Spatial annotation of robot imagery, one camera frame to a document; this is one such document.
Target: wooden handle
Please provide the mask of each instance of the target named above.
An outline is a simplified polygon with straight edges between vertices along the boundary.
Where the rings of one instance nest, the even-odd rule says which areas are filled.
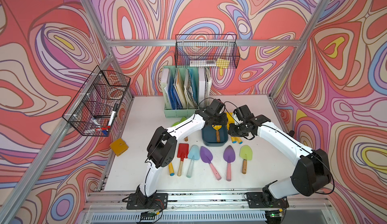
[[[181,176],[181,170],[183,169],[183,161],[180,160],[180,166],[179,166],[179,171],[177,171],[177,176]]]
[[[212,169],[212,172],[213,172],[214,175],[215,175],[215,178],[216,178],[217,180],[221,180],[222,177],[220,176],[220,174],[218,173],[218,171],[216,170],[216,168],[212,165],[212,163],[210,163],[210,167],[211,167],[211,169]]]
[[[216,141],[220,142],[220,136],[219,136],[219,131],[216,130]]]
[[[190,163],[190,168],[188,168],[188,173],[187,173],[187,177],[188,178],[191,178],[192,176],[192,170],[193,170],[193,162],[194,162],[194,158],[191,159],[191,163]]]
[[[227,163],[227,181],[231,181],[231,163]]]
[[[174,176],[175,175],[175,172],[173,171],[173,166],[172,166],[172,162],[170,164],[168,164],[168,168],[170,170],[170,176]]]
[[[247,171],[247,160],[243,160],[243,166],[242,166],[242,174],[245,174]]]

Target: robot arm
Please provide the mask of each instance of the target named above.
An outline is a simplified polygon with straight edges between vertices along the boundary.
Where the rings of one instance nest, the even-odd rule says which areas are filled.
[[[213,100],[210,106],[197,110],[184,122],[167,129],[159,127],[155,131],[147,147],[147,173],[136,191],[142,204],[156,192],[161,170],[172,161],[179,140],[207,125],[227,124],[226,113],[220,113],[223,107],[224,104],[220,100]],[[264,115],[254,117],[246,105],[237,108],[233,113],[235,125],[230,125],[228,132],[231,136],[259,136],[273,144],[296,166],[291,177],[270,183],[262,189],[262,198],[266,205],[271,206],[288,195],[301,193],[310,196],[331,182],[328,157],[323,150],[315,151],[294,140]]]
[[[254,116],[244,105],[234,110],[234,125],[229,134],[235,137],[259,136],[281,151],[296,168],[293,175],[275,181],[263,188],[266,205],[271,205],[288,195],[303,194],[310,196],[332,180],[329,161],[322,149],[313,150],[301,144],[280,130],[264,115]]]

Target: wire mesh basket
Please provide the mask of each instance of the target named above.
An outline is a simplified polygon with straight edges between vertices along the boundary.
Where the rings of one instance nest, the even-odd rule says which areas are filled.
[[[177,34],[176,67],[237,68],[236,34]]]
[[[83,136],[107,137],[117,116],[117,109],[129,88],[130,77],[115,71],[101,71],[99,67],[96,67],[88,80],[93,74],[97,76],[74,112],[68,113],[67,111],[75,98],[62,117]]]

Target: pink handle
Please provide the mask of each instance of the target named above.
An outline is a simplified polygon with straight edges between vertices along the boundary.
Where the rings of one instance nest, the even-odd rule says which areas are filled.
[[[227,181],[231,181],[231,163],[227,164]]]
[[[215,174],[215,177],[217,180],[220,180],[222,177],[220,176],[220,174],[217,172],[216,168],[212,165],[212,163],[210,163],[210,167],[212,169],[212,172]]]

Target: psychedelic wallpaper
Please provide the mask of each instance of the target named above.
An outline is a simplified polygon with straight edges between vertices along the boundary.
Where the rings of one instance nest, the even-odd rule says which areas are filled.
[[[0,0],[0,205],[105,53],[78,0]],[[13,223],[73,223],[102,175],[110,138],[71,129]]]
[[[319,0],[91,0],[109,39],[175,39],[236,33],[239,39],[299,39]],[[240,47],[235,69],[212,69],[213,94],[268,94],[292,47]],[[174,47],[113,47],[134,95],[160,95]]]
[[[328,153],[343,223],[387,223],[386,21],[387,0],[332,0],[275,98],[296,139]]]
[[[293,47],[239,47],[237,69],[212,68],[211,94],[268,94]],[[132,78],[133,95],[162,95],[164,65],[174,65],[174,47],[114,47],[122,71]]]

